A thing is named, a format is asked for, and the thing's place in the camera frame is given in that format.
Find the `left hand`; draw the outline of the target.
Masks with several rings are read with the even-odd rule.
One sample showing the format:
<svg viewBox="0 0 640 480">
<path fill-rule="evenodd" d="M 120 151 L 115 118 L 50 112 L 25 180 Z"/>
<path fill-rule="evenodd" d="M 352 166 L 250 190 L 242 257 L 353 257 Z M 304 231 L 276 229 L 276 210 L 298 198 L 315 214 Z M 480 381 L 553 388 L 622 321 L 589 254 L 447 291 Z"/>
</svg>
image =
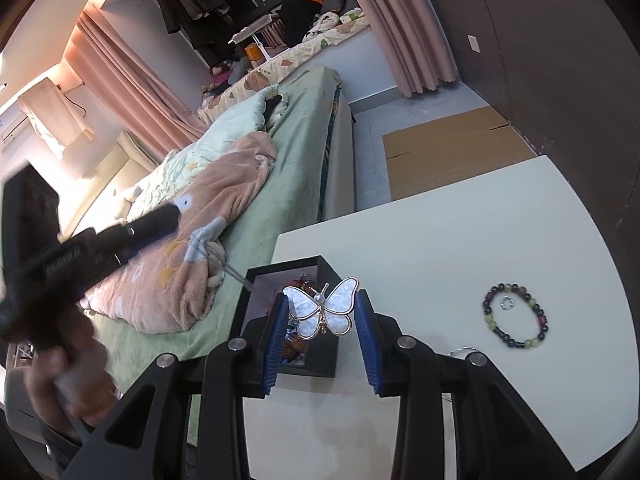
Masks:
<svg viewBox="0 0 640 480">
<path fill-rule="evenodd" d="M 108 353 L 96 339 L 94 326 L 73 308 L 58 323 L 64 344 L 36 352 L 24 385 L 38 418 L 75 440 L 85 426 L 98 426 L 118 400 L 106 370 Z"/>
</svg>

